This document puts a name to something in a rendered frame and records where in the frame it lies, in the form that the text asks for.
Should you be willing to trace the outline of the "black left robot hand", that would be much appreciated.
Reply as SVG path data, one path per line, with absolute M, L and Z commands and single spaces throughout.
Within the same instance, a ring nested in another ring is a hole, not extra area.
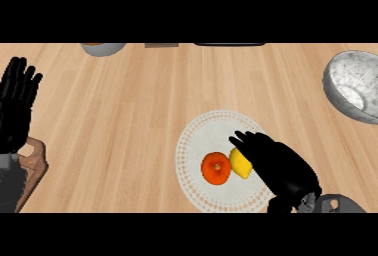
M 27 143 L 42 78 L 27 58 L 14 57 L 0 80 L 0 154 L 17 153 Z

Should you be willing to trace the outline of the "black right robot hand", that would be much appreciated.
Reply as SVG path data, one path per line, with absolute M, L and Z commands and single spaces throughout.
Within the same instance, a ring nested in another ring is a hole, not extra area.
M 229 137 L 275 197 L 269 214 L 312 213 L 322 188 L 317 173 L 296 151 L 266 134 L 247 131 Z

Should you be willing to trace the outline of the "orange fruit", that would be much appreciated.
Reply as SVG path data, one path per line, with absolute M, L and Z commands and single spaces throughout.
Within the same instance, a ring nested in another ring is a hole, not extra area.
M 224 185 L 231 176 L 231 161 L 222 152 L 212 152 L 201 162 L 201 173 L 212 185 Z

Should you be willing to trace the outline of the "white round placemat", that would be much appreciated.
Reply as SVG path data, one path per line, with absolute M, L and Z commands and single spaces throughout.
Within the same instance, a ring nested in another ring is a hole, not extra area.
M 201 163 L 206 155 L 229 155 L 235 131 L 263 133 L 259 124 L 241 113 L 215 110 L 200 115 L 184 129 L 176 146 L 176 174 L 182 191 L 201 212 L 256 213 L 268 206 L 274 194 L 256 172 L 244 179 L 231 172 L 225 184 L 213 185 L 204 179 Z

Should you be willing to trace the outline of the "grey bowl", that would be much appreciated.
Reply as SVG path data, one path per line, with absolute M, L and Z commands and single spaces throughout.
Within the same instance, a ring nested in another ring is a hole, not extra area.
M 101 43 L 101 44 L 85 44 L 82 43 L 82 47 L 86 53 L 95 57 L 107 57 L 114 55 L 123 48 L 125 43 Z

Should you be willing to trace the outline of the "yellow lemon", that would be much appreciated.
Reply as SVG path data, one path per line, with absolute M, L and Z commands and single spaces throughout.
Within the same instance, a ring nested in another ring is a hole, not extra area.
M 253 164 L 243 155 L 238 148 L 231 150 L 229 154 L 231 168 L 243 179 L 247 179 L 253 171 Z

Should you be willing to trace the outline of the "white marble bowl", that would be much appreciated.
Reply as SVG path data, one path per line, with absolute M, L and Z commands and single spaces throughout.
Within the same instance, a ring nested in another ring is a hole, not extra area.
M 336 109 L 378 125 L 378 55 L 359 50 L 339 53 L 325 67 L 322 85 Z

